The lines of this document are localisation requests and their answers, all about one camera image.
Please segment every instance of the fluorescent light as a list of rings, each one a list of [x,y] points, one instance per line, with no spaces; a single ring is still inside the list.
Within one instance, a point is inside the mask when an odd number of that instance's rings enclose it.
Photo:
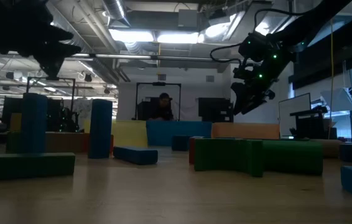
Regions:
[[[256,32],[261,33],[262,35],[267,35],[269,31],[269,25],[266,22],[261,22],[255,29]]]
[[[200,43],[203,43],[204,41],[205,41],[205,35],[200,34],[200,35],[198,36],[197,42],[200,44]]]
[[[101,100],[115,100],[112,96],[87,96],[88,100],[101,99]]]
[[[151,31],[136,30],[114,30],[110,29],[109,33],[114,40],[122,42],[153,42],[154,37]]]
[[[230,23],[226,22],[226,23],[216,24],[216,25],[210,26],[206,29],[205,34],[211,38],[216,37],[216,36],[226,32],[229,25],[230,25]]]
[[[52,88],[52,87],[45,87],[45,90],[48,90],[48,91],[56,91],[55,88]]]
[[[198,33],[180,34],[177,32],[161,32],[157,41],[160,43],[170,44],[196,44],[198,42]]]
[[[38,83],[38,84],[41,84],[41,85],[43,85],[43,86],[46,85],[46,84],[44,84],[43,82],[40,82],[40,81],[38,81],[37,83]]]

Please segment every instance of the orange foam block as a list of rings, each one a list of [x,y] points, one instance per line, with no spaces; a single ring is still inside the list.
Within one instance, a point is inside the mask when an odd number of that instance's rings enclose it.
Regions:
[[[212,138],[279,139],[278,124],[213,123]]]

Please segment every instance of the yellow foam block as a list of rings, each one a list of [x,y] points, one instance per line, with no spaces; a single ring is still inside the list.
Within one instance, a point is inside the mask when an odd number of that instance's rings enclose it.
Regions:
[[[114,146],[147,147],[145,121],[113,121]]]
[[[21,113],[13,113],[10,118],[9,130],[12,132],[21,131]]]
[[[278,124],[213,123],[213,138],[279,139]]]

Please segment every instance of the person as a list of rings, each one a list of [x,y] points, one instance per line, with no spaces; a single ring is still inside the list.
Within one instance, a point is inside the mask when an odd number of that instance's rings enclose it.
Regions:
[[[161,93],[159,95],[159,105],[153,112],[150,120],[152,119],[160,121],[172,121],[174,119],[172,109],[170,109],[170,97],[168,93]]]

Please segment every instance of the black cable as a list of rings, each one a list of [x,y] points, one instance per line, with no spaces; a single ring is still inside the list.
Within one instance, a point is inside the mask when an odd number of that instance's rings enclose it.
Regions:
[[[257,18],[256,17],[260,12],[278,12],[278,13],[282,13],[282,14],[285,14],[288,16],[302,16],[302,15],[307,14],[308,12],[311,12],[312,10],[309,10],[307,12],[288,12],[288,11],[283,11],[283,10],[279,10],[279,9],[260,9],[260,10],[256,11],[255,16],[254,16],[253,32],[255,32],[255,29],[257,26]]]
[[[228,48],[232,48],[232,47],[237,47],[237,46],[240,46],[242,43],[239,43],[239,44],[233,44],[233,45],[230,45],[230,46],[224,46],[224,47],[217,47],[213,50],[211,50],[211,53],[209,54],[209,56],[212,58],[212,60],[214,60],[215,62],[219,62],[219,63],[227,63],[227,62],[232,62],[232,61],[238,61],[239,63],[239,66],[242,66],[242,63],[241,63],[241,60],[238,59],[238,58],[232,58],[232,59],[228,59],[228,60],[219,60],[219,59],[216,59],[212,56],[213,52],[215,51],[218,51],[218,50],[221,50],[221,49],[228,49]]]

